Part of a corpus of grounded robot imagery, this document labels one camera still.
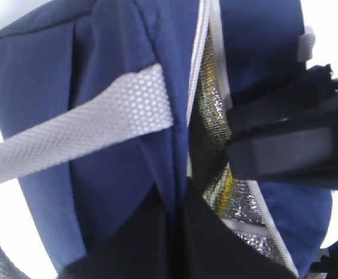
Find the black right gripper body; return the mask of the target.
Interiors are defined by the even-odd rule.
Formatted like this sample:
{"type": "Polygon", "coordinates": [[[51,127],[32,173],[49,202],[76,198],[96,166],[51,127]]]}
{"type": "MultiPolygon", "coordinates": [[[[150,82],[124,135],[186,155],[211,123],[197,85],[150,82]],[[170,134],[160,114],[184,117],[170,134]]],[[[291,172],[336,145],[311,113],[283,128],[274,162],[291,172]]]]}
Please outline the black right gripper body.
{"type": "Polygon", "coordinates": [[[307,70],[310,93],[316,99],[328,99],[338,94],[338,78],[334,78],[331,65],[313,66],[307,70]]]}

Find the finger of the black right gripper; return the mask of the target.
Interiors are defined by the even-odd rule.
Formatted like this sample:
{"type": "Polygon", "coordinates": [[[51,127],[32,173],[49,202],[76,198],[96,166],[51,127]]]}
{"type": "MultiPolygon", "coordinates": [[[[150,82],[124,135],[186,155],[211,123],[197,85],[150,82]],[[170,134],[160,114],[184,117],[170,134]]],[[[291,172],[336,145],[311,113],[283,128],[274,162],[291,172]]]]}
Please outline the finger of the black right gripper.
{"type": "Polygon", "coordinates": [[[264,134],[226,148],[236,178],[338,190],[338,130],[264,134]]]}
{"type": "Polygon", "coordinates": [[[313,118],[326,110],[330,101],[316,99],[310,93],[307,72],[297,80],[227,111],[227,120],[235,140],[272,131],[302,130],[314,126],[313,118]]]}

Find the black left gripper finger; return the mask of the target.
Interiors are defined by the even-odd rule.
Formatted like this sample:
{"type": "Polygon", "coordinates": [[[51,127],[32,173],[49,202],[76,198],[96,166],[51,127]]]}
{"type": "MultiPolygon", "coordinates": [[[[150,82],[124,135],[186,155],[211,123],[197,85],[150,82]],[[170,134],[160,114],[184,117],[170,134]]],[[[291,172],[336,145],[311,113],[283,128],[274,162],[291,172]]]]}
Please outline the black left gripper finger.
{"type": "Polygon", "coordinates": [[[60,278],[293,278],[231,232],[186,179],[75,183],[87,254],[60,278]]]}

